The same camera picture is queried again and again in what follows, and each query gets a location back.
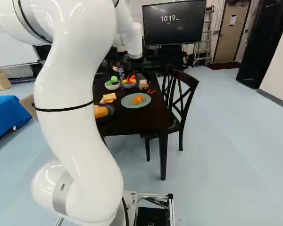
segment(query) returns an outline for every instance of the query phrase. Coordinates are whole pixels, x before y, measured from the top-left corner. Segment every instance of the blue mat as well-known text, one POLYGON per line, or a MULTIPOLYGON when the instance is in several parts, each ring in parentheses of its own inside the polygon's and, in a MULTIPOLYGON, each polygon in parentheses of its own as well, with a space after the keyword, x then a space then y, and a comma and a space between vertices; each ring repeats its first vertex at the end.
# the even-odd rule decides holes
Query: blue mat
POLYGON ((31 118, 16 96, 0 96, 0 137, 14 126, 25 125, 31 118))

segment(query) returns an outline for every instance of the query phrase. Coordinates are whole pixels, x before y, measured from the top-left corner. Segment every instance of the television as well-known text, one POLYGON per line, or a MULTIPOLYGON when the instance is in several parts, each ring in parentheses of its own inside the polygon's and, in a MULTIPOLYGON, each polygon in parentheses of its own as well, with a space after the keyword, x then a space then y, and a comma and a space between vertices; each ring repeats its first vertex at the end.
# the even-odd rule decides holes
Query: television
POLYGON ((179 1, 142 7, 146 45, 201 41, 206 0, 179 1))

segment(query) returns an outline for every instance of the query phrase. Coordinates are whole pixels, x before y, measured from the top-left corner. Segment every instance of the wooden chair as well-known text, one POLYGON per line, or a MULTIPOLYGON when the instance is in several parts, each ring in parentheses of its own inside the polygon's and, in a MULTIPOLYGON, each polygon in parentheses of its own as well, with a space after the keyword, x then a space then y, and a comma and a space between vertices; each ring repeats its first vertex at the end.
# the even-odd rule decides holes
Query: wooden chair
MULTIPOLYGON (((168 128, 168 134, 170 133, 175 133, 179 131, 179 150, 183 151, 183 130, 184 130, 184 125, 186 122, 187 114, 189 107, 191 105, 191 101, 194 95, 194 92, 198 86, 199 81, 192 76, 181 72, 181 71, 174 71, 174 77, 172 79, 172 86, 170 89, 170 97, 168 99, 168 110, 170 111, 170 114, 172 115, 174 119, 173 125, 168 128), (182 92, 182 82, 185 83, 189 88, 185 93, 182 92), (174 101, 174 93, 175 93, 175 88, 176 85, 178 86, 179 89, 179 98, 174 101), (185 104, 183 104, 183 99, 187 97, 187 100, 185 104), (175 109, 175 111, 178 113, 180 116, 180 119, 176 116, 177 114, 174 114, 172 111, 175 109)), ((149 134, 145 134, 145 145, 146 145, 146 153, 147 153, 147 161, 150 161, 150 140, 157 138, 158 133, 153 132, 149 134)))
POLYGON ((168 107, 172 81, 174 78, 175 68, 171 64, 167 64, 164 71, 164 79, 162 82, 161 92, 164 95, 166 107, 168 107))

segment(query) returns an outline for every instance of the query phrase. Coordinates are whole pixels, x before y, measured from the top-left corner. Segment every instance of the black plate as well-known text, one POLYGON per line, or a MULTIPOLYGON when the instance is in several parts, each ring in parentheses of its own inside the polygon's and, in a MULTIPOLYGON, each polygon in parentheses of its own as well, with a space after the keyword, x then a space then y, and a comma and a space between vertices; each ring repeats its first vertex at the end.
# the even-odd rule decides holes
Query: black plate
POLYGON ((111 105, 99 105, 99 106, 108 108, 109 114, 95 120, 98 127, 106 124, 111 118, 111 116, 114 114, 114 110, 115 110, 114 107, 111 105))

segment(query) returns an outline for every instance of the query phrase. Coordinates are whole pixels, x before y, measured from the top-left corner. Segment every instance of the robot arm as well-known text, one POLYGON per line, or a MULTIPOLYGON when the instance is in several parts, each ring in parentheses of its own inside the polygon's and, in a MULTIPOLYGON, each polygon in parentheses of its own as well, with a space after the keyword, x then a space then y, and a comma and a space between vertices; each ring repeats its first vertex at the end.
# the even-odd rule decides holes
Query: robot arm
POLYGON ((142 56, 141 25, 133 22, 124 0, 114 3, 116 7, 111 0, 0 0, 2 29, 26 43, 52 42, 34 100, 58 161, 36 174, 33 196, 45 208, 86 226, 111 224, 124 186, 95 123, 93 78, 117 32, 132 57, 142 56))

